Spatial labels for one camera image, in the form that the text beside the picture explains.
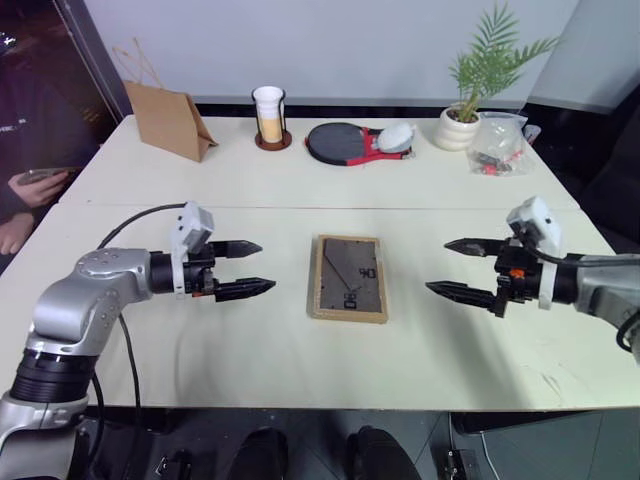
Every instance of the hand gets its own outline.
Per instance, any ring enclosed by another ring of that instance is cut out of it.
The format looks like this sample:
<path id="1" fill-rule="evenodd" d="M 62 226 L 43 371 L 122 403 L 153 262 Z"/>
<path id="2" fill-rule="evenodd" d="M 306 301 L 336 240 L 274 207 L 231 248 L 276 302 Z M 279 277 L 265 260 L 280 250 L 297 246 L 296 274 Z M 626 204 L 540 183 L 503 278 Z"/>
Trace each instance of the hand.
<path id="1" fill-rule="evenodd" d="M 18 253 L 33 230 L 34 218 L 30 213 L 17 213 L 0 225 L 0 255 Z"/>
<path id="2" fill-rule="evenodd" d="M 30 208 L 36 208 L 48 205 L 53 201 L 56 195 L 64 188 L 68 173 L 62 172 L 39 182 L 19 185 L 18 179 L 22 175 L 22 173 L 19 173 L 11 177 L 9 186 Z"/>

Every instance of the clear plastic bag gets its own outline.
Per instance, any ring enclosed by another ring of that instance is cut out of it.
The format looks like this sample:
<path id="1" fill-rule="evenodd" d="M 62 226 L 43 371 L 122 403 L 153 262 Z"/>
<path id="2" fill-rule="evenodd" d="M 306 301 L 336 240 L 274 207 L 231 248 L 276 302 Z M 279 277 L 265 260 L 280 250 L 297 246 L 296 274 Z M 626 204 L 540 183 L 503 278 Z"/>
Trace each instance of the clear plastic bag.
<path id="1" fill-rule="evenodd" d="M 478 113 L 482 119 L 478 133 L 467 149 L 472 173 L 507 177 L 526 175 L 533 170 L 527 155 L 522 127 L 527 118 L 503 112 Z"/>

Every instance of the wooden frame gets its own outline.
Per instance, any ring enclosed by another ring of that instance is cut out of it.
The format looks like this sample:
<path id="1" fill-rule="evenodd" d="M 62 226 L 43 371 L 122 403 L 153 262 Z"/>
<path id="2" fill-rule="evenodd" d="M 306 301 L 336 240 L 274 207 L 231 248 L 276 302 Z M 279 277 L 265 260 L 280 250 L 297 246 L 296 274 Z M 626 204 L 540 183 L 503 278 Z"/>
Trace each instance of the wooden frame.
<path id="1" fill-rule="evenodd" d="M 351 310 L 333 310 L 320 308 L 322 290 L 322 264 L 324 258 L 324 244 L 327 239 L 372 242 L 375 248 L 376 268 L 378 277 L 378 293 L 380 295 L 381 312 L 357 312 Z M 388 320 L 387 295 L 384 283 L 384 271 L 380 254 L 380 240 L 374 237 L 347 237 L 340 235 L 319 235 L 315 253 L 315 272 L 313 282 L 313 310 L 312 316 L 323 320 L 342 320 L 350 322 L 386 323 Z"/>

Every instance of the white table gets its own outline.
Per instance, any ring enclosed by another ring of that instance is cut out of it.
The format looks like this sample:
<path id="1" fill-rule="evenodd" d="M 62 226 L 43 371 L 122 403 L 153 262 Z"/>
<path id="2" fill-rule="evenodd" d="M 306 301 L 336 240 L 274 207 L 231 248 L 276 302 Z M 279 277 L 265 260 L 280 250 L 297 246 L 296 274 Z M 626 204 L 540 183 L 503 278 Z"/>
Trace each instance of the white table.
<path id="1" fill-rule="evenodd" d="M 74 261 L 139 207 L 58 205 L 0 277 L 0 387 L 20 359 L 33 305 Z M 264 252 L 221 260 L 221 280 L 277 280 L 249 300 L 157 296 L 127 307 L 146 406 L 426 410 L 556 410 L 640 405 L 640 369 L 605 322 L 555 305 L 509 305 L 506 319 L 424 287 L 451 279 L 494 289 L 491 259 L 442 248 L 464 236 L 503 238 L 508 209 L 212 209 L 216 239 L 247 239 Z M 578 210 L 560 210 L 568 251 L 610 253 Z M 125 229 L 114 246 L 164 249 L 175 212 Z M 306 313 L 312 239 L 377 236 L 389 302 L 386 325 L 311 319 Z M 110 405 L 132 405 L 116 326 L 98 362 Z"/>
<path id="2" fill-rule="evenodd" d="M 61 202 L 158 205 L 195 200 L 217 207 L 487 209 L 512 208 L 540 195 L 556 210 L 578 208 L 531 148 L 535 170 L 529 175 L 470 174 L 464 153 L 445 152 L 428 140 L 435 119 L 409 120 L 418 126 L 415 158 L 359 167 L 327 165 L 306 151 L 304 137 L 331 119 L 289 119 L 293 143 L 280 152 L 255 146 L 254 118 L 204 121 L 220 146 L 196 163 L 143 144 L 135 118 L 127 117 Z M 380 128 L 396 120 L 339 121 Z"/>

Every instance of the paper bag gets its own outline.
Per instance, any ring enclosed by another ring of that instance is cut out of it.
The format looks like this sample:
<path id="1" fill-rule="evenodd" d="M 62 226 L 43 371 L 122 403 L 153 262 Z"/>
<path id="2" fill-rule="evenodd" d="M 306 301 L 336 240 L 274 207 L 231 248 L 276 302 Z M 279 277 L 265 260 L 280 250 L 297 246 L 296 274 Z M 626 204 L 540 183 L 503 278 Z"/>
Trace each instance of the paper bag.
<path id="1" fill-rule="evenodd" d="M 151 62 L 134 38 L 138 58 L 113 47 L 115 58 L 135 82 L 124 81 L 144 143 L 200 162 L 210 146 L 218 145 L 205 127 L 193 100 L 186 93 L 165 90 Z M 160 88 L 142 84 L 147 74 Z"/>

